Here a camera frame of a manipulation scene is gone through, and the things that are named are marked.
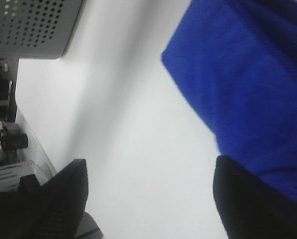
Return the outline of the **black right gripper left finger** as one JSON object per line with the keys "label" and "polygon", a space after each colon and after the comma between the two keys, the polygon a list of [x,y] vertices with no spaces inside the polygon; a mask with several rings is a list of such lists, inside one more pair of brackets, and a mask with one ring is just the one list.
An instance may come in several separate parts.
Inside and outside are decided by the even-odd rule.
{"label": "black right gripper left finger", "polygon": [[88,198],[87,164],[75,159],[43,186],[0,195],[0,239],[72,239]]}

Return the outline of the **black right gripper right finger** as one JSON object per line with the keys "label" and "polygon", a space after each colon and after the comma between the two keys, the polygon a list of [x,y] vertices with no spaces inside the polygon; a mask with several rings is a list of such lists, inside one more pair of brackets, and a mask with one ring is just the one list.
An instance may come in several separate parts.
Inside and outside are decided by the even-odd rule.
{"label": "black right gripper right finger", "polygon": [[230,239],[297,239],[297,202],[229,156],[218,156],[213,197]]}

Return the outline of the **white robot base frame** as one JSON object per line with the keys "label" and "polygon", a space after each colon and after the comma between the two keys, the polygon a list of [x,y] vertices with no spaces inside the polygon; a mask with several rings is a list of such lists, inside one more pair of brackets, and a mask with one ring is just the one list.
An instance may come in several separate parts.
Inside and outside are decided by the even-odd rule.
{"label": "white robot base frame", "polygon": [[15,191],[23,176],[34,174],[40,185],[45,184],[56,170],[47,163],[38,164],[32,160],[0,167],[0,193]]}

